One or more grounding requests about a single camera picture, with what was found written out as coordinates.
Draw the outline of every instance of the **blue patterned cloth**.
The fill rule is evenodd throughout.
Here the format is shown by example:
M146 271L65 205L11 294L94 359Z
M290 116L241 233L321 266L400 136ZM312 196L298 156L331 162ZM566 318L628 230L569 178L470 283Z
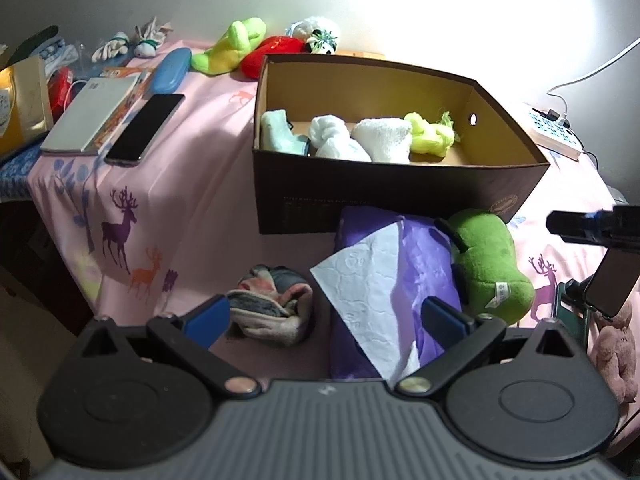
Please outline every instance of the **blue patterned cloth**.
M42 142L37 142L0 163L0 202L31 200L27 175L40 156L41 144Z

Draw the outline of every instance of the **orange deer print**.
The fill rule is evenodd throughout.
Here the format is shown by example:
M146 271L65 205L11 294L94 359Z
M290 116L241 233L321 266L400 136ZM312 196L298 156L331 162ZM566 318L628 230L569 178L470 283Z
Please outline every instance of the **orange deer print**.
M136 298L138 297L138 292L140 291L140 285L143 283L146 285L146 289L143 294L146 294L145 303L149 299L149 292L151 290L151 283L153 282L158 270L160 270L160 261L162 260L162 254L158 251L158 248L153 248L151 252L148 248L145 249L146 256L151 260L152 267L151 269L133 269L131 273L131 284L129 285L129 290L127 292L131 292L131 289L136 287Z
M244 90L239 90L229 98L229 102L232 103L235 99L237 99L238 102L240 103L240 106L244 106L249 101L251 101L251 99L253 99L254 97L255 95L249 94L249 92L245 92Z

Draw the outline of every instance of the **purple plastic bag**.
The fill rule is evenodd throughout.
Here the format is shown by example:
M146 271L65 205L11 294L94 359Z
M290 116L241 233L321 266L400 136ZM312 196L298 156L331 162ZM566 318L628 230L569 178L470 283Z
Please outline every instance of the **purple plastic bag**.
M460 309L460 298L451 276L448 239L427 218L404 217L370 206L347 206L342 210L335 251L357 244L370 234L399 220L401 245L394 296L401 297L399 303L412 309L416 346L420 364L424 365L440 355L442 349L422 328L422 301L427 296L437 296ZM330 367L334 379L380 376L335 310L332 311Z

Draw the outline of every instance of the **red plush toy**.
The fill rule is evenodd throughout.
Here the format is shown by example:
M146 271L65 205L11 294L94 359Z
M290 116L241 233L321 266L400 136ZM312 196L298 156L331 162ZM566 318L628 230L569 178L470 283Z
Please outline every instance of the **red plush toy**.
M265 54L296 54L304 51L305 43L289 36L271 36L240 62L240 70L251 79L260 77L260 67Z

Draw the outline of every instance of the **gray ribbed surface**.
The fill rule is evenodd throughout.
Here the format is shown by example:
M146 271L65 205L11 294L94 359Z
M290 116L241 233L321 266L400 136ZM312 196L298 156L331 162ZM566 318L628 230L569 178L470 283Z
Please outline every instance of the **gray ribbed surface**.
M490 462L463 447L433 407L389 395L380 382L275 382L255 400L226 403L187 450L122 472L56 462L46 480L612 480L600 460L555 471Z

